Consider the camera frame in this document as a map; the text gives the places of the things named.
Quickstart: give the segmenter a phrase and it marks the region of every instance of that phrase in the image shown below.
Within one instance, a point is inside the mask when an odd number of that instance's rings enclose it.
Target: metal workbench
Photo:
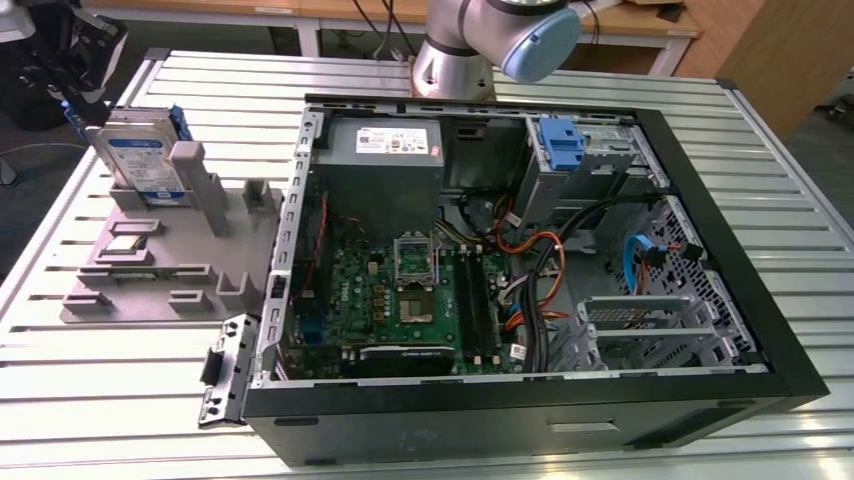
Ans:
[[[307,92],[408,93],[388,62],[172,52],[121,103],[184,107],[224,183],[286,186]],[[714,81],[496,75],[499,100],[659,109],[822,372],[831,395],[677,450],[291,472],[248,428],[199,431],[201,359],[219,322],[65,325],[60,299],[113,208],[89,151],[0,290],[0,477],[849,478],[854,471],[854,235],[738,92]]]

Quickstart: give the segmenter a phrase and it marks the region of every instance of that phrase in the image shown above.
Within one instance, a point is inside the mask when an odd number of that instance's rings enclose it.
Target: wire bundle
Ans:
[[[563,281],[564,271],[566,271],[566,252],[563,250],[563,242],[568,240],[575,231],[580,228],[580,226],[587,222],[590,218],[600,211],[607,209],[608,207],[618,205],[620,203],[654,203],[662,198],[662,195],[658,193],[651,194],[640,194],[640,195],[623,195],[608,197],[598,202],[592,203],[583,209],[580,209],[572,217],[567,220],[567,222],[562,225],[558,233],[554,232],[538,232],[535,233],[526,242],[518,247],[508,247],[503,240],[500,239],[500,222],[503,221],[503,217],[496,222],[496,242],[502,250],[504,247],[507,248],[504,251],[508,253],[516,253],[527,250],[536,244],[540,240],[546,240],[548,244],[546,248],[540,250],[540,254],[538,256],[534,268],[528,270],[527,278],[524,283],[520,286],[519,290],[519,299],[520,299],[520,310],[514,314],[510,318],[506,327],[512,329],[519,324],[524,324],[526,334],[528,339],[528,348],[526,353],[523,370],[524,372],[546,372],[548,371],[548,362],[547,362],[547,347],[548,347],[548,334],[546,331],[546,321],[544,318],[559,318],[559,312],[546,312],[543,311],[543,307],[548,305],[554,296],[558,292],[558,287],[560,282]],[[546,268],[548,259],[558,252],[560,257],[560,274],[558,275],[558,280],[548,291],[548,295],[546,298],[538,302],[536,298],[536,279],[539,277],[539,272]]]
[[[352,3],[356,7],[356,10],[359,10],[359,15],[362,15],[362,18],[364,19],[368,26],[371,27],[371,30],[374,30],[374,33],[382,38],[380,44],[376,47],[376,50],[374,50],[374,53],[371,54],[371,56],[374,57],[374,60],[379,60],[379,55],[388,45],[388,37],[391,35],[392,22],[395,24],[395,27],[398,28],[398,31],[400,32],[400,35],[403,35],[403,41],[406,42],[406,46],[410,49],[410,53],[412,55],[416,55],[415,47],[412,46],[412,42],[410,41],[410,36],[406,34],[406,31],[403,30],[403,26],[398,21],[398,16],[395,15],[395,0],[383,0],[383,6],[386,7],[386,11],[388,12],[388,20],[386,22],[384,33],[379,32],[376,25],[374,25],[374,22],[368,18],[367,13],[364,13],[364,9],[362,8],[362,4],[359,3],[359,0],[352,0]]]

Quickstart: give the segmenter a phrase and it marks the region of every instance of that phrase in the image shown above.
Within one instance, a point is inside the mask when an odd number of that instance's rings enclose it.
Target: blue hard drive label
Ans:
[[[160,140],[137,140],[128,138],[109,139],[109,145],[119,148],[163,148]]]

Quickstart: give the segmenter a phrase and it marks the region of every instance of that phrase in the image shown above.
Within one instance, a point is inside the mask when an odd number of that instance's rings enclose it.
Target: motherboard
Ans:
[[[284,352],[288,378],[520,369],[490,301],[506,282],[504,257],[428,240],[402,237],[394,246],[335,252],[328,314],[299,318],[300,344]]]

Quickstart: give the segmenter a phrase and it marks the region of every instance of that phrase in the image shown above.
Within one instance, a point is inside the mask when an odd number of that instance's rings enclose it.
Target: metal bracket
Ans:
[[[238,315],[223,323],[216,347],[208,350],[200,381],[207,388],[199,413],[199,428],[246,425],[240,418],[251,380],[252,352],[259,320]]]

